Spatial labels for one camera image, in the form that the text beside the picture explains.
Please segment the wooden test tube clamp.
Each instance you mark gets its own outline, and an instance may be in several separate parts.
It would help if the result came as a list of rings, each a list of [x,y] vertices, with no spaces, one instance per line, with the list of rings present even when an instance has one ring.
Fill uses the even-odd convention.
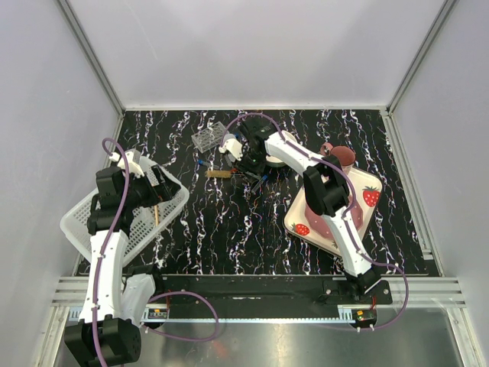
[[[154,222],[155,222],[155,227],[158,226],[160,223],[158,205],[154,206]]]

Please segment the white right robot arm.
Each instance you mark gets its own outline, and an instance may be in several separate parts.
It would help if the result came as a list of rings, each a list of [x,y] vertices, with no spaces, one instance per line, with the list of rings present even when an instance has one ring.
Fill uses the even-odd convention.
[[[351,215],[356,192],[351,179],[335,156],[322,157],[290,138],[275,121],[263,123],[245,119],[240,131],[248,144],[228,132],[228,124],[219,138],[219,151],[229,156],[238,170],[261,174],[266,157],[276,157],[303,179],[307,206],[329,227],[343,259],[347,294],[356,303],[364,303],[374,294],[381,275],[365,251]]]

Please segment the white wash bottle red cap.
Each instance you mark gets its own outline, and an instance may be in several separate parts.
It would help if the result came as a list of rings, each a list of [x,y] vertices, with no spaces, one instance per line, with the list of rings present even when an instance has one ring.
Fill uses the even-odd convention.
[[[236,164],[241,160],[242,144],[233,134],[226,133],[219,146],[219,152],[225,155],[232,164]]]

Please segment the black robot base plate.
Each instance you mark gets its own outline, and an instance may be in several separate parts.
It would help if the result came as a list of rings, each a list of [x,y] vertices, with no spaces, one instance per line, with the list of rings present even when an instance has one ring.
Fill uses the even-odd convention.
[[[366,294],[353,289],[342,276],[334,275],[191,275],[157,274],[154,295],[187,291],[219,300],[300,299],[336,301],[338,304],[391,305],[389,283],[382,280]]]

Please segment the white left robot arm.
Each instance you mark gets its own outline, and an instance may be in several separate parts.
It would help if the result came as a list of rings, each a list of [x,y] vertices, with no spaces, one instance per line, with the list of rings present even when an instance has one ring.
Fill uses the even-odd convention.
[[[157,164],[151,166],[157,183],[146,174],[126,174],[116,166],[96,173],[87,229],[92,260],[79,321],[68,326],[64,342],[81,366],[117,366],[138,361],[139,330],[146,303],[158,302],[165,284],[151,266],[122,278],[123,258],[129,243],[134,211],[172,200],[181,186]]]

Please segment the tan bristle tube brush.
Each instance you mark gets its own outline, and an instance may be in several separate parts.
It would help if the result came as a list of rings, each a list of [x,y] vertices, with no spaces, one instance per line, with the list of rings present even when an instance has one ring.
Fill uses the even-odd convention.
[[[241,176],[241,174],[237,171],[207,170],[205,176],[207,178],[231,179],[233,177]]]

